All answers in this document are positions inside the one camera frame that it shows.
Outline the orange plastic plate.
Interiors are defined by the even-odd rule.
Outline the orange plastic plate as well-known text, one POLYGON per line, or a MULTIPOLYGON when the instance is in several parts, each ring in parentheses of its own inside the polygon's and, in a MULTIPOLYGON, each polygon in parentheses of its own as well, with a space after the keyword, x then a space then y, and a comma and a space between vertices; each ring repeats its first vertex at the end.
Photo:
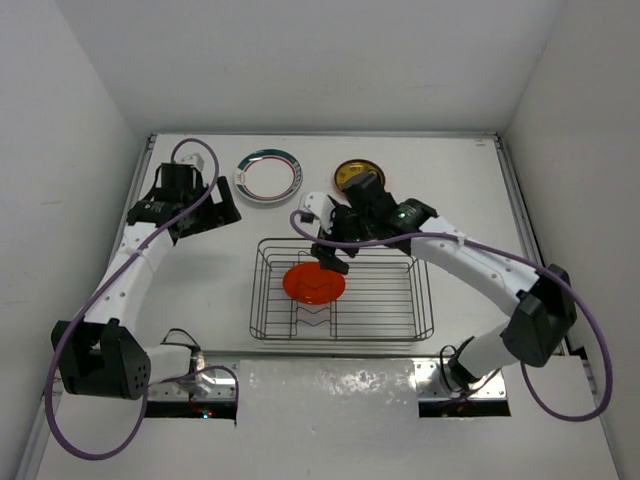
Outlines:
POLYGON ((325 305, 342 296, 346 281, 339 273, 307 262, 290 268, 283 277, 282 286, 292 300, 307 305, 325 305))

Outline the white plate teal red rim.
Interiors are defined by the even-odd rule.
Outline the white plate teal red rim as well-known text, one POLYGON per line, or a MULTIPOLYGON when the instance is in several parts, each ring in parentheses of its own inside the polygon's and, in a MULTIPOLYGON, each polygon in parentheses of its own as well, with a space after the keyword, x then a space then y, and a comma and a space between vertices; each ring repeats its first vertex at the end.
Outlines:
POLYGON ((263 205, 277 204, 291 198, 302 186, 304 175, 300 162, 279 149, 255 151, 237 165, 234 184, 245 199, 263 205))

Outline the amber brown plate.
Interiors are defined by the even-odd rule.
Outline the amber brown plate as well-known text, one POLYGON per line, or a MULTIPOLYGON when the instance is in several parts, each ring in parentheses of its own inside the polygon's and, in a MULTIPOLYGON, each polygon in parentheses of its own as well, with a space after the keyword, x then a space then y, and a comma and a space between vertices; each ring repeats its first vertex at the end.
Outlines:
POLYGON ((376 163, 366 159, 350 159, 338 165, 333 180, 337 191, 341 192, 348 180, 360 173, 371 173, 379 178, 383 186, 386 185, 384 171, 376 163))

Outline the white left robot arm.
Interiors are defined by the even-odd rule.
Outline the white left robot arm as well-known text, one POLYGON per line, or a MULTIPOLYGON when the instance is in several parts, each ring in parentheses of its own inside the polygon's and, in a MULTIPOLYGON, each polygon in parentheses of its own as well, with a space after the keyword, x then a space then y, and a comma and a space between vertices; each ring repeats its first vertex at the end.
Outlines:
POLYGON ((129 210, 120 246, 77 324, 52 333, 57 369, 70 394, 136 400, 149 385, 191 370, 193 348, 136 337, 143 300, 162 260, 177 243, 240 221, 225 177, 205 183, 198 153, 161 164, 148 193, 129 210))

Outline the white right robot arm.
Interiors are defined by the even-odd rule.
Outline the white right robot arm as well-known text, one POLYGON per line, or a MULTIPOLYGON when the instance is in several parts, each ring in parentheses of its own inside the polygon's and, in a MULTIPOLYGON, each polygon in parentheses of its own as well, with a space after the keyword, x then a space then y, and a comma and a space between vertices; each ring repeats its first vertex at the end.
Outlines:
POLYGON ((451 392, 467 392, 484 376, 514 363, 544 366, 577 318, 566 291, 565 270, 531 266, 509 253, 482 248, 427 204, 396 202, 374 174, 360 173, 343 187, 340 203, 322 192, 301 201, 294 223, 319 224, 312 255, 324 269, 345 274, 337 253, 355 257, 362 244, 384 245, 431 263, 488 298, 505 314, 503 324, 455 348, 441 380, 451 392))

